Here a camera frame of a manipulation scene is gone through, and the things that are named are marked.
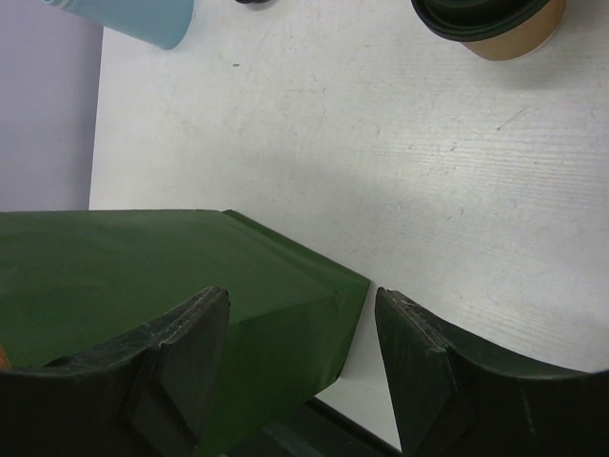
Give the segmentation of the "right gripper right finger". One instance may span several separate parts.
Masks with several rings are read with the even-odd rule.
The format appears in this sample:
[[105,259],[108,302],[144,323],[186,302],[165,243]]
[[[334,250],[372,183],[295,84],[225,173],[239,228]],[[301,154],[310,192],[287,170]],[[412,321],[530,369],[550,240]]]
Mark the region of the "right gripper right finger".
[[404,455],[607,455],[607,372],[502,348],[396,290],[375,321]]

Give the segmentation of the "brown and green paper bag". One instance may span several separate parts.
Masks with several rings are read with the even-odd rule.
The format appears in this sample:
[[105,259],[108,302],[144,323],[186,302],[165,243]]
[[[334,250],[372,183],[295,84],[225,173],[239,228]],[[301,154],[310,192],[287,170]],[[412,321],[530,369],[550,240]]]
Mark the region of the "brown and green paper bag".
[[216,456],[332,385],[370,283],[233,211],[5,212],[1,347],[38,368],[227,291],[226,344],[201,443]]

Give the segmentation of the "brown paper coffee cup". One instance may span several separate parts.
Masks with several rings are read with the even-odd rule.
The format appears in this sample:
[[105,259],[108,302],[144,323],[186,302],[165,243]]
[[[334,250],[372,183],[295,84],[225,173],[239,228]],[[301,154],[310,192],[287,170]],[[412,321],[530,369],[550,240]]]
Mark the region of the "brown paper coffee cup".
[[490,61],[507,61],[524,56],[543,45],[558,29],[566,0],[551,0],[532,17],[495,37],[463,45]]

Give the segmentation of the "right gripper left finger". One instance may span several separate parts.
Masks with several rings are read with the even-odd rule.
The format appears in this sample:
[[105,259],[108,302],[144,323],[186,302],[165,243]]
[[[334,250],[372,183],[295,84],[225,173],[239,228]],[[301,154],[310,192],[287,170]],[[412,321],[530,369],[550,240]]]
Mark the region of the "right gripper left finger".
[[102,344],[1,371],[4,456],[190,456],[206,427],[230,303],[206,288]]

